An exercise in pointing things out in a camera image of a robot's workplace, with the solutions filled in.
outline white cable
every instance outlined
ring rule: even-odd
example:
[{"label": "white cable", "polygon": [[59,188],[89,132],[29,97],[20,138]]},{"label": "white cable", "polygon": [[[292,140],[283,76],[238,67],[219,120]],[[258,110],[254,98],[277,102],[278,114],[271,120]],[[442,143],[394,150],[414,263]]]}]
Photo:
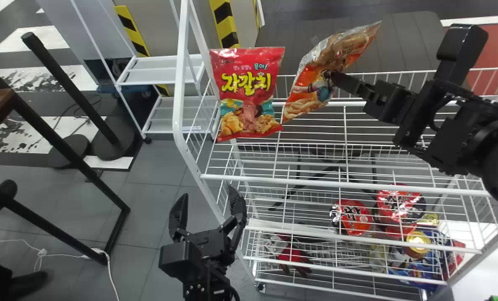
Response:
[{"label": "white cable", "polygon": [[[27,241],[25,240],[0,240],[0,242],[23,242],[25,243],[29,248],[32,248],[33,250],[37,251],[37,261],[35,261],[35,265],[33,266],[33,272],[38,272],[41,270],[41,265],[43,264],[43,257],[55,257],[55,256],[67,256],[67,257],[73,257],[73,258],[83,258],[83,259],[90,259],[87,255],[81,255],[81,256],[76,256],[76,255],[70,255],[70,254],[48,254],[45,248],[36,248],[31,246]],[[115,282],[113,282],[113,277],[111,276],[111,260],[110,256],[104,251],[99,248],[92,248],[93,251],[97,253],[103,253],[106,255],[107,258],[107,271],[110,276],[110,282],[111,286],[113,286],[113,291],[115,291],[115,296],[117,297],[117,301],[120,301],[119,299],[119,293],[117,292],[117,288],[115,287]]]}]

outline hazard stripe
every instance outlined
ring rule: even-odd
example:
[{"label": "hazard stripe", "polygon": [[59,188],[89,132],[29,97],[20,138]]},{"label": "hazard stripe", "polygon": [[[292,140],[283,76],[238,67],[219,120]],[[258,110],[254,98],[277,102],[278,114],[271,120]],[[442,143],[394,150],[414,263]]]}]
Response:
[{"label": "hazard stripe", "polygon": [[253,5],[254,5],[254,18],[256,19],[256,29],[260,31],[260,19],[258,19],[258,4],[256,0],[253,0]]},{"label": "hazard stripe", "polygon": [[[124,29],[126,29],[126,33],[128,34],[132,45],[134,45],[135,51],[138,52],[138,55],[140,57],[149,57],[150,52],[147,48],[147,45],[145,45],[145,41],[143,40],[143,37],[139,32],[138,25],[136,25],[134,18],[132,18],[130,10],[128,10],[127,6],[115,5],[115,12],[119,16]],[[159,93],[167,97],[169,96],[169,90],[167,89],[167,86],[165,86],[164,84],[157,84],[156,87],[158,88]]]},{"label": "hazard stripe", "polygon": [[214,14],[217,36],[223,48],[239,48],[240,42],[236,32],[236,24],[230,7],[230,0],[210,0]]}]

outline black table frame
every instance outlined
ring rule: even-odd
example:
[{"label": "black table frame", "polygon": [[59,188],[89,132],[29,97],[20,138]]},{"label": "black table frame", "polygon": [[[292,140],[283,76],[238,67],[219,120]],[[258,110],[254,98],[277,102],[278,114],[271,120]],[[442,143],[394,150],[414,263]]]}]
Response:
[{"label": "black table frame", "polygon": [[[4,82],[0,77],[0,89],[10,89],[9,85]],[[128,214],[130,213],[130,207],[119,198],[119,196],[109,188],[109,186],[100,179],[100,176],[88,166],[88,164],[78,156],[78,154],[73,151],[73,149],[65,143],[63,138],[61,138],[57,133],[35,112],[33,109],[27,105],[27,103],[13,90],[11,90],[13,95],[8,101],[8,105],[0,109],[0,123],[3,121],[12,110],[15,110],[20,116],[24,118],[26,122],[31,124],[31,126],[39,132],[51,145],[53,145],[67,160],[71,162],[73,166],[80,170],[83,175],[89,179],[94,186],[98,187],[117,207],[121,209],[119,217],[111,231],[110,237],[107,240],[104,251],[110,255],[115,247],[115,242],[119,237],[121,229],[123,227],[124,221]],[[97,261],[102,265],[107,265],[107,257],[104,254],[97,253],[92,248],[86,246],[80,240],[77,240],[73,236],[69,235],[67,232],[59,229],[59,227],[50,223],[45,218],[36,214],[29,208],[20,204],[14,198],[7,196],[0,191],[0,204],[11,210],[15,214],[23,217],[30,223],[36,225],[37,227],[48,232],[55,238],[61,240],[65,244],[71,246],[77,251],[87,255],[89,258]]]}]

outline cartoon character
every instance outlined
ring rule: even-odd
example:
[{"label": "cartoon character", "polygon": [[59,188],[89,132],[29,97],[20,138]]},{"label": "cartoon character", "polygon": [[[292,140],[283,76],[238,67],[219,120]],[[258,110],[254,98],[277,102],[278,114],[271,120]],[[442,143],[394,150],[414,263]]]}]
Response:
[{"label": "cartoon character", "polygon": [[261,105],[257,106],[251,102],[244,102],[240,109],[234,111],[234,114],[240,119],[244,130],[255,131],[256,118],[262,114],[262,111]]},{"label": "cartoon character", "polygon": [[337,90],[334,82],[332,82],[331,71],[325,69],[321,72],[318,80],[309,84],[307,87],[293,86],[292,93],[312,93],[316,92],[319,102],[328,101]]}]

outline caster wheel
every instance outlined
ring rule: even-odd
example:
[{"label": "caster wheel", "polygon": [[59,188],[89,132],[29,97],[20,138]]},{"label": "caster wheel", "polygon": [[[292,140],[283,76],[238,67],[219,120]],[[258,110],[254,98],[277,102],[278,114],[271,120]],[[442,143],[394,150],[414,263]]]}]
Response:
[{"label": "caster wheel", "polygon": [[257,284],[254,285],[255,288],[260,292],[260,293],[266,293],[266,284],[262,282],[258,282]]}]

